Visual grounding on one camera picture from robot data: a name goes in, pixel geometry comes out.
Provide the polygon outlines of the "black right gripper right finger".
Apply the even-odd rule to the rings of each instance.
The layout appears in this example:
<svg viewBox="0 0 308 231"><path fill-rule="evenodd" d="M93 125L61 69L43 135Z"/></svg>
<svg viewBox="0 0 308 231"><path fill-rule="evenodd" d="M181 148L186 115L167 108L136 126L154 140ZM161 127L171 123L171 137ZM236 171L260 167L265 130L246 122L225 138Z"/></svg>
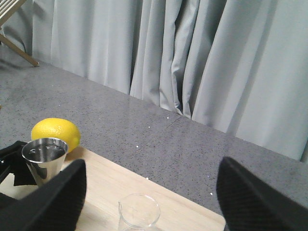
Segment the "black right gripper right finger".
<svg viewBox="0 0 308 231"><path fill-rule="evenodd" d="M216 185L220 209L231 231L306 231L308 210L231 157L222 158Z"/></svg>

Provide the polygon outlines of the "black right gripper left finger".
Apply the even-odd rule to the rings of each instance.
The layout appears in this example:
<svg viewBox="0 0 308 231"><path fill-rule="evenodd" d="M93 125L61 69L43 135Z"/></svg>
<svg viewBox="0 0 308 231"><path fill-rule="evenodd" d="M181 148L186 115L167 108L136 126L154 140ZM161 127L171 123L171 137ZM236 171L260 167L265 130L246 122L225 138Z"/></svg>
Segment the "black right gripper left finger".
<svg viewBox="0 0 308 231"><path fill-rule="evenodd" d="M0 195L2 231L74 231L86 197L86 164L78 159L21 200Z"/></svg>

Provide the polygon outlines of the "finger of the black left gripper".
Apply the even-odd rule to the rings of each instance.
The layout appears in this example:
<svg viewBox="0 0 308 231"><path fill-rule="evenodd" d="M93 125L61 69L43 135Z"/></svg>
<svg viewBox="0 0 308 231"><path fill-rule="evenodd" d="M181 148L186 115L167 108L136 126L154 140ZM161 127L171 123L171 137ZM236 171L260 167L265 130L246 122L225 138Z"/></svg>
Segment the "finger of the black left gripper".
<svg viewBox="0 0 308 231"><path fill-rule="evenodd" d="M0 150L0 182L12 173L14 186L36 185L36 182L22 157L22 148L26 142L16 141L14 144Z"/></svg>

